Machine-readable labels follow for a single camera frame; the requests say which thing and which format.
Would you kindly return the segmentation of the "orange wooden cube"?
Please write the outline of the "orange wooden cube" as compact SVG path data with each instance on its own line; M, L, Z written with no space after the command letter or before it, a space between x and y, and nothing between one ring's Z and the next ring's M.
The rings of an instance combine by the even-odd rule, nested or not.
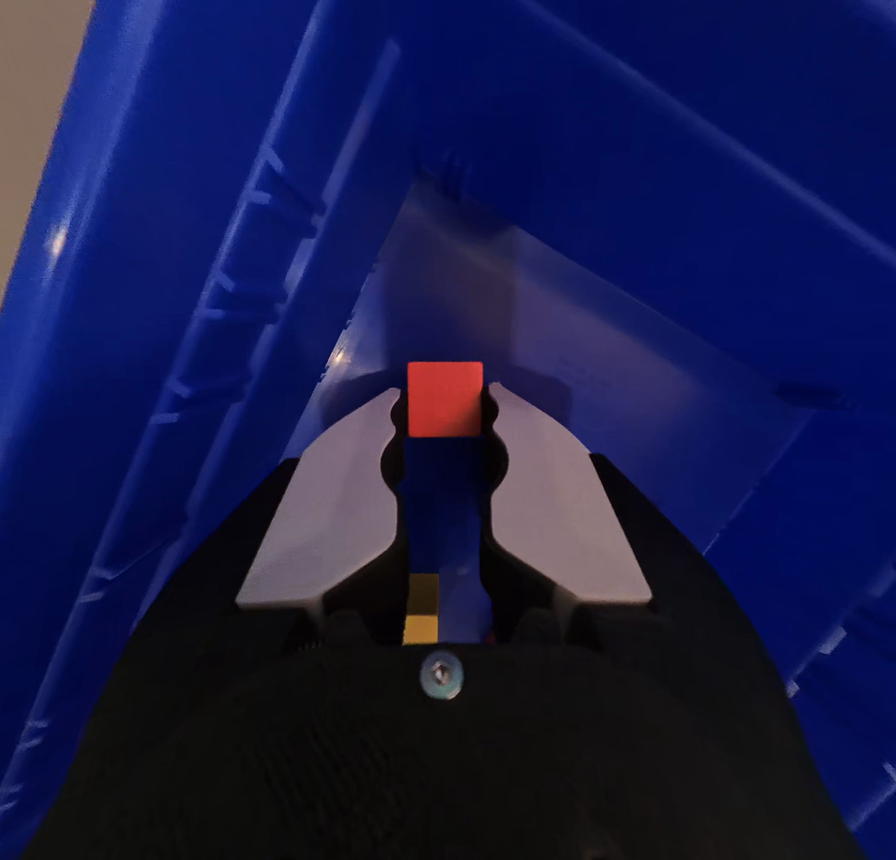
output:
M482 434L482 362L409 362L408 435L413 439Z

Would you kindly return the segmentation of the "blue plastic bin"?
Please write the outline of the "blue plastic bin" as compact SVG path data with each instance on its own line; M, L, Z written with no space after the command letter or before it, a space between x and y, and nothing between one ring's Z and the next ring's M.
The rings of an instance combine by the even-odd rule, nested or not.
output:
M894 0L97 0L2 306L2 858L174 571L411 360L723 577L894 858Z

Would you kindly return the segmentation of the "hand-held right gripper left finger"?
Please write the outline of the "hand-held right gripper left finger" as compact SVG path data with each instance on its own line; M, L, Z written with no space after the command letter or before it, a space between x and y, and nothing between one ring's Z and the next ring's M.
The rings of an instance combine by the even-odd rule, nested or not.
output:
M242 609L402 612L406 401L389 388L300 456L238 591Z

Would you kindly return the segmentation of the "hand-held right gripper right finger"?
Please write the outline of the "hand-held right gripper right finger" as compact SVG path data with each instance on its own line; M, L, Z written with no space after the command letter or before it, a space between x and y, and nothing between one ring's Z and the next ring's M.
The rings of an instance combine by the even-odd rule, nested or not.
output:
M647 609L651 587L586 446L502 384L487 393L506 456L489 499L489 526L511 570L545 590L553 612Z

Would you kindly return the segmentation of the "yellow wooden cube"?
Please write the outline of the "yellow wooden cube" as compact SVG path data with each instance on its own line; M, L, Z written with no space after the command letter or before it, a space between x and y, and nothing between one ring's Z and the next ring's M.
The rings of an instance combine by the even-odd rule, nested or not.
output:
M439 641L440 583L437 573L409 575L409 592L402 645L436 644Z

